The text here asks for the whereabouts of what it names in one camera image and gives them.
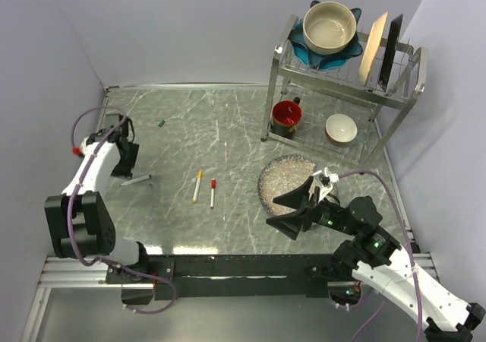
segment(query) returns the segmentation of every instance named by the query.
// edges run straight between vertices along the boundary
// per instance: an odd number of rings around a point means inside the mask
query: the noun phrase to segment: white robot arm
[[[109,256],[113,261],[132,265],[144,256],[143,246],[116,234],[103,196],[110,176],[131,177],[137,159],[138,144],[128,141],[128,125],[115,131],[103,143],[91,165],[88,161],[106,132],[117,125],[120,115],[106,117],[106,129],[85,138],[79,156],[83,162],[71,183],[61,195],[47,198],[45,212],[52,245],[58,257],[74,257],[66,226],[67,202],[78,184],[82,172],[87,171],[74,201],[73,225],[76,240],[85,257]]]
[[[316,180],[318,186],[310,192]],[[454,296],[417,264],[412,267],[406,248],[379,226],[382,216],[370,197],[355,198],[346,208],[330,202],[327,196],[338,181],[337,174],[316,166],[305,184],[273,199],[296,211],[269,218],[267,224],[292,239],[312,223],[355,236],[333,254],[349,267],[354,279],[372,286],[400,307],[420,324],[430,342],[470,341],[471,331],[481,322],[485,310],[477,303]],[[414,273],[422,301],[420,321]]]

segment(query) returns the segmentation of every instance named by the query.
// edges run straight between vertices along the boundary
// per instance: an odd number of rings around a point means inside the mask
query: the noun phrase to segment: beige bowl
[[[344,49],[356,34],[356,19],[338,2],[313,6],[302,24],[308,48],[318,55],[332,55]]]
[[[335,142],[349,143],[356,138],[358,127],[344,114],[334,114],[326,120],[326,135]]]

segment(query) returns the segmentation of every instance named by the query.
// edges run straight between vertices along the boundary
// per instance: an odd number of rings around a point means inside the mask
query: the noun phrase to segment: red mug
[[[270,126],[273,133],[285,138],[291,138],[294,135],[297,124],[302,119],[300,102],[300,97],[296,97],[293,101],[283,100],[273,107]]]

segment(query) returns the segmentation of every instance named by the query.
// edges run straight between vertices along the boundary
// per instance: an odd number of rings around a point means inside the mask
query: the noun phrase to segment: marble countertop
[[[142,242],[152,253],[268,254],[331,253],[341,233],[315,227],[296,241],[267,226],[257,196],[257,179],[272,159],[285,154],[310,157],[336,173],[354,169],[326,154],[310,154],[269,139],[260,141],[267,90],[260,88],[114,89],[108,104],[133,119],[140,144],[134,177],[150,180],[120,186],[113,179],[105,196],[118,234]],[[316,102],[321,94],[315,94]],[[165,120],[163,127],[158,124]],[[368,143],[377,141],[374,126]],[[202,169],[198,202],[192,203]],[[372,169],[391,186],[383,155]],[[210,209],[210,182],[217,181]],[[398,220],[381,184],[371,176],[352,176],[338,184],[342,204],[370,195],[383,215],[381,225],[403,242]]]

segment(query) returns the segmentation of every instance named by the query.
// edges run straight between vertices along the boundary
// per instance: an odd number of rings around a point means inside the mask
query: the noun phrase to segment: marker
[[[200,180],[203,178],[203,170],[199,171],[196,180],[196,189],[194,190],[194,196],[192,197],[192,202],[195,203],[197,201],[197,194],[199,194],[200,188]]]
[[[216,189],[216,179],[211,179],[211,202],[210,207],[214,209],[214,190]]]
[[[148,180],[151,177],[152,177],[151,175],[143,175],[143,176],[137,177],[136,179],[125,181],[125,182],[121,183],[120,186],[136,184],[137,182]]]

